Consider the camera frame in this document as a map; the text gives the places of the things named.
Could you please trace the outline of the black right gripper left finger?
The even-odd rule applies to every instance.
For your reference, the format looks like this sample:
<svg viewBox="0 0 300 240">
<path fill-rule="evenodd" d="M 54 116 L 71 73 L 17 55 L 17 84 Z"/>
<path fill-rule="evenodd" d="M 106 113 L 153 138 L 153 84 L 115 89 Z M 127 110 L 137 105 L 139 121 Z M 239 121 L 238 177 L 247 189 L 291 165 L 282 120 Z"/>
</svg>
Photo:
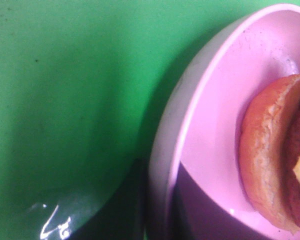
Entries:
<svg viewBox="0 0 300 240">
<path fill-rule="evenodd" d="M 136 158 L 120 187 L 70 240 L 143 240 L 147 203 L 147 160 Z"/>
</svg>

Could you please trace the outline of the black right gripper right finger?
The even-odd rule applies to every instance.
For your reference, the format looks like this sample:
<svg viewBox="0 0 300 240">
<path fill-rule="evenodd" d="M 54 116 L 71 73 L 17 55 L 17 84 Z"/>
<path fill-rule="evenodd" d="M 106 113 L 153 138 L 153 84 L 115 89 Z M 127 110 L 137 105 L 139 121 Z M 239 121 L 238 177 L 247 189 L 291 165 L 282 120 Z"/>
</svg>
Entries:
<svg viewBox="0 0 300 240">
<path fill-rule="evenodd" d="M 280 230 L 245 198 L 237 167 L 213 164 L 191 174 L 181 164 L 175 188 L 175 212 L 183 240 L 278 240 Z"/>
</svg>

